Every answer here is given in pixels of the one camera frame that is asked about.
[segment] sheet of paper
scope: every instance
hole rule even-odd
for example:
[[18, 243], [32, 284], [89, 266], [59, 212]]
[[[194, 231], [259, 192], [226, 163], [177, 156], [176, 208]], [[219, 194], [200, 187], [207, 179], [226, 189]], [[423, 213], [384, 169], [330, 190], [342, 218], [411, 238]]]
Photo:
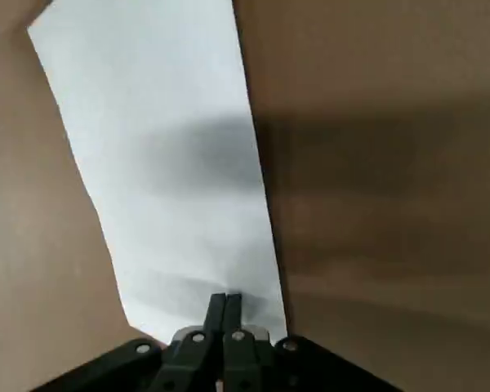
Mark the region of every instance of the sheet of paper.
[[169, 342], [242, 292], [243, 322], [285, 336], [232, 2], [57, 0], [29, 35], [129, 323]]

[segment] white paper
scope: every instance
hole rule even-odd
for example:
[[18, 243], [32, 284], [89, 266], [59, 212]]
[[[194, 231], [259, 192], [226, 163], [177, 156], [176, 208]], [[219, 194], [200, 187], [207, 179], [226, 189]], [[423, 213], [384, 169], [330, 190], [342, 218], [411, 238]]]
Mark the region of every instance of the white paper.
[[129, 323], [167, 342], [242, 292], [243, 322], [285, 336], [232, 2], [57, 0], [29, 35]]

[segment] brown cardboard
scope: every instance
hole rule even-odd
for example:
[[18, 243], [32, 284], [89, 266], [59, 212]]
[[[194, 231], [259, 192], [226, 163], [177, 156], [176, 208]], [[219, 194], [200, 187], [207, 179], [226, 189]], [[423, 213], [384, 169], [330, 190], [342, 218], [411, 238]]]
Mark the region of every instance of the brown cardboard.
[[[136, 334], [25, 33], [42, 8], [0, 0], [0, 392]], [[490, 0], [236, 10], [292, 329], [405, 390], [490, 390]]]

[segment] metal rivet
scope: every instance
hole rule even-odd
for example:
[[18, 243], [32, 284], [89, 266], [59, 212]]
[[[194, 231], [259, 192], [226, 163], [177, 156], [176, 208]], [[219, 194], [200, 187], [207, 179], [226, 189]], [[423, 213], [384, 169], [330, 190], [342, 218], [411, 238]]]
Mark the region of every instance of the metal rivet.
[[294, 341], [286, 341], [286, 342], [283, 343], [283, 348], [286, 351], [294, 352], [294, 351], [297, 350], [297, 344]]
[[236, 331], [235, 333], [232, 334], [232, 338], [235, 341], [242, 341], [244, 337], [245, 337], [245, 333], [243, 333], [242, 331]]
[[136, 352], [138, 354], [145, 354], [145, 353], [148, 353], [150, 351], [150, 345], [139, 345], [138, 347], [136, 347]]
[[197, 333], [196, 335], [193, 336], [193, 341], [195, 341], [196, 343], [199, 343], [200, 341], [204, 341], [205, 340], [205, 335], [203, 335], [202, 333]]

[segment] screw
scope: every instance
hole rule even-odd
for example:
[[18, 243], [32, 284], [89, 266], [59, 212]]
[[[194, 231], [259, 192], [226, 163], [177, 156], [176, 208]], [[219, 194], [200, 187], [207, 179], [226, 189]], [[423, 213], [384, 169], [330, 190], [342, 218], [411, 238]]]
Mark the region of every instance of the screw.
[[150, 345], [139, 345], [138, 347], [136, 347], [136, 352], [138, 354], [145, 354], [145, 353], [148, 353], [150, 351]]
[[203, 335], [202, 333], [197, 333], [196, 335], [193, 336], [193, 341], [195, 341], [196, 343], [199, 343], [200, 341], [204, 341], [205, 340], [205, 335]]
[[242, 341], [244, 337], [245, 334], [242, 331], [236, 331], [235, 333], [232, 334], [232, 338], [235, 341]]
[[297, 350], [297, 344], [294, 341], [286, 341], [283, 343], [283, 348], [286, 351], [291, 351], [292, 353]]

